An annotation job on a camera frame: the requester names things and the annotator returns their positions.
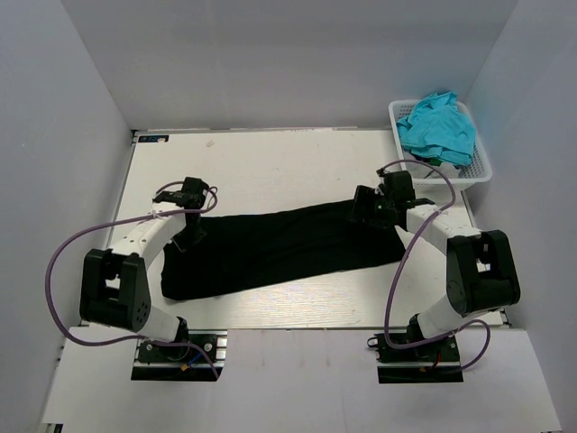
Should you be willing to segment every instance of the mounting plate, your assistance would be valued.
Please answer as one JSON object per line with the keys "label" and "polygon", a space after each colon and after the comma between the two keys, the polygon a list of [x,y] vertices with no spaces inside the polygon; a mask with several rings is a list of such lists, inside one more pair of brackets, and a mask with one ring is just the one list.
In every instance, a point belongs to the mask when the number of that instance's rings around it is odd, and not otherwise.
{"label": "mounting plate", "polygon": [[[220,374],[226,358],[226,331],[190,331],[188,341],[205,348],[206,354]],[[195,350],[184,352],[180,357],[167,357],[163,348],[142,340],[134,356],[133,381],[166,382],[214,382],[215,375],[203,356]],[[194,360],[186,370],[182,366]]]}

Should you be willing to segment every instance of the wooden surface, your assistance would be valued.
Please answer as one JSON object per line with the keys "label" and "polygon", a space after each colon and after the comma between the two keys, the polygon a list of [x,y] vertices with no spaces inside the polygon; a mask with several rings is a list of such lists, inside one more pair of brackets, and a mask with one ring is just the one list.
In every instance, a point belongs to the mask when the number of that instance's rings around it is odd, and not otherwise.
{"label": "wooden surface", "polygon": [[[125,334],[93,325],[87,340]],[[527,333],[493,331],[463,383],[378,384],[370,330],[233,330],[218,382],[132,382],[135,342],[67,342],[43,422],[64,433],[443,432],[559,429]],[[457,336],[466,362],[484,330]]]}
{"label": "wooden surface", "polygon": [[[150,210],[161,185],[186,176],[218,187],[211,216],[260,214],[351,199],[357,185],[377,186],[375,170],[396,157],[391,131],[293,130],[171,134],[138,143],[118,218]],[[443,203],[447,193],[427,196]],[[459,196],[449,213],[470,224]],[[131,229],[115,229],[113,241]],[[403,241],[410,235],[401,236]],[[380,327],[396,263],[337,272],[217,298],[174,302],[160,292],[163,255],[149,269],[152,302],[192,328]],[[405,326],[443,296],[445,259],[417,243],[396,294],[391,323]],[[486,319],[502,324],[499,313]]]}

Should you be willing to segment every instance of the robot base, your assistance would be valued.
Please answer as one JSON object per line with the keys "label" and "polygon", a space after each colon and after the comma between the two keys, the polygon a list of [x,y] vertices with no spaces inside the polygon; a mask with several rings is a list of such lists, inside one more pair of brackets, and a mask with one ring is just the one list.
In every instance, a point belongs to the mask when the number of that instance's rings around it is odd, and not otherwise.
{"label": "robot base", "polygon": [[[393,343],[408,341],[404,331],[390,334]],[[414,349],[393,349],[383,334],[375,334],[367,345],[377,351],[379,383],[450,383],[462,382],[460,356],[454,337]]]}
{"label": "robot base", "polygon": [[[226,358],[226,331],[189,331],[188,341],[205,349],[220,374]],[[142,340],[134,356],[133,381],[214,382],[215,375],[205,358],[194,349],[167,351]]]}

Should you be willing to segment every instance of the cable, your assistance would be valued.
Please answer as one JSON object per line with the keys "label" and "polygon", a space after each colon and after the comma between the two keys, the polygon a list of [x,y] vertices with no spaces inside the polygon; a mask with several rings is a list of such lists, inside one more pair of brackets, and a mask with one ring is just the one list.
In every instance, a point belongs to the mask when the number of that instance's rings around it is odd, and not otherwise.
{"label": "cable", "polygon": [[[159,189],[159,192],[162,191],[163,189],[169,187],[169,186],[178,185],[179,183],[182,183],[182,182],[168,183],[167,185],[164,185],[161,189]],[[205,214],[206,212],[210,212],[218,204],[218,197],[216,196],[216,194],[214,193],[213,190],[209,189],[208,192],[212,195],[212,199],[213,199],[214,203],[212,204],[212,206],[209,206],[206,209],[170,210],[167,212],[159,212],[156,214],[156,216],[149,214],[149,215],[144,215],[144,216],[136,216],[133,218],[121,219],[119,221],[112,221],[109,223],[98,224],[96,226],[85,228],[84,230],[79,231],[78,233],[72,235],[66,241],[64,241],[56,249],[56,251],[54,252],[52,257],[50,258],[50,260],[48,262],[48,266],[46,268],[46,273],[44,275],[44,294],[46,296],[46,303],[48,304],[48,310],[50,311],[50,315],[52,316],[52,320],[54,320],[56,327],[60,330],[62,335],[64,337],[66,337],[68,340],[72,341],[73,343],[76,343],[77,345],[84,345],[87,347],[100,347],[103,345],[113,345],[115,343],[120,343],[122,341],[137,340],[140,338],[146,338],[145,336],[134,335],[134,336],[121,336],[121,337],[113,338],[112,340],[106,340],[106,341],[86,341],[86,340],[82,340],[81,338],[77,338],[76,336],[72,335],[70,333],[70,331],[62,323],[62,320],[60,319],[58,312],[56,311],[56,308],[54,307],[54,300],[52,299],[52,287],[51,287],[52,271],[54,270],[54,264],[56,263],[59,256],[62,254],[62,252],[64,251],[64,249],[67,246],[72,244],[74,241],[76,241],[80,237],[87,235],[89,233],[95,232],[97,230],[102,230],[103,228],[110,228],[110,227],[115,227],[115,226],[123,226],[125,224],[138,223],[141,221],[149,221],[155,217],[170,217],[170,216],[178,215],[178,214]],[[166,343],[166,342],[157,341],[157,340],[152,340],[152,343],[155,345],[161,345],[161,346],[165,346],[165,347],[184,347],[184,346],[187,346],[187,347],[191,347],[191,348],[197,350],[202,356],[204,356],[204,358],[206,359],[208,364],[211,366],[213,373],[215,374],[216,379],[218,379],[218,371],[215,369],[214,364],[212,363],[212,361],[210,360],[208,355],[205,353],[205,351],[202,350],[202,348],[199,347],[198,345],[195,345],[193,343]]]}
{"label": "cable", "polygon": [[466,365],[460,367],[460,369],[458,369],[458,371],[462,371],[465,368],[468,368],[468,367],[472,366],[473,364],[477,363],[477,361],[479,361],[481,359],[481,357],[485,354],[485,352],[487,351],[487,347],[489,346],[490,328],[489,328],[489,325],[487,325],[487,323],[485,323],[484,321],[482,321],[480,319],[476,318],[474,320],[471,320],[471,321],[465,323],[464,325],[462,325],[458,330],[454,330],[451,332],[445,332],[444,334],[441,334],[439,336],[433,336],[431,338],[427,338],[427,339],[421,340],[421,341],[416,341],[414,343],[406,343],[403,345],[398,345],[397,343],[393,343],[393,341],[390,339],[390,312],[392,310],[393,298],[395,296],[395,291],[397,290],[398,281],[400,280],[400,275],[403,272],[403,269],[405,268],[405,264],[407,264],[408,257],[410,256],[411,252],[413,251],[413,248],[414,248],[415,244],[417,243],[418,238],[421,237],[421,235],[425,232],[425,230],[429,226],[429,224],[431,224],[433,222],[433,220],[435,218],[437,218],[442,212],[444,212],[446,209],[448,209],[449,207],[454,205],[454,203],[457,199],[457,195],[455,193],[454,187],[451,184],[451,181],[446,177],[446,175],[444,173],[442,173],[436,167],[433,167],[432,165],[427,164],[426,162],[417,161],[417,160],[397,160],[397,161],[393,161],[393,162],[388,163],[382,169],[380,169],[379,172],[384,173],[384,171],[387,168],[389,168],[393,165],[397,165],[401,162],[411,162],[414,164],[423,165],[423,166],[427,167],[428,169],[435,171],[445,181],[445,183],[447,184],[447,187],[449,187],[449,190],[451,191],[451,201],[449,201],[449,203],[447,203],[446,205],[441,206],[437,212],[435,212],[434,214],[431,214],[423,222],[423,225],[421,225],[418,228],[418,230],[415,232],[415,235],[413,236],[413,238],[408,243],[407,249],[405,250],[403,257],[401,258],[400,263],[398,264],[398,268],[395,271],[393,281],[390,284],[389,296],[387,297],[387,307],[385,308],[385,323],[384,323],[385,341],[387,342],[387,345],[389,345],[389,347],[391,347],[393,349],[398,349],[398,350],[399,349],[410,349],[413,347],[428,345],[428,344],[433,343],[435,341],[442,340],[444,338],[447,338],[448,336],[454,335],[456,333],[456,331],[460,331],[462,329],[465,329],[466,327],[469,327],[473,323],[480,323],[480,324],[484,325],[485,329],[487,330],[487,338],[485,340],[485,346],[481,349],[481,352],[471,362],[469,362],[468,364],[466,364]]}

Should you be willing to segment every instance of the black garment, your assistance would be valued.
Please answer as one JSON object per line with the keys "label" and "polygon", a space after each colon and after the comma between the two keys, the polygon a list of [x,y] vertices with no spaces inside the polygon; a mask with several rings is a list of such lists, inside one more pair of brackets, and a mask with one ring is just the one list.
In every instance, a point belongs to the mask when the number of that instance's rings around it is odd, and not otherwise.
{"label": "black garment", "polygon": [[203,217],[206,234],[185,253],[174,244],[164,248],[162,294],[207,298],[399,261],[405,248],[397,233],[348,222],[352,205],[347,200],[276,214]]}

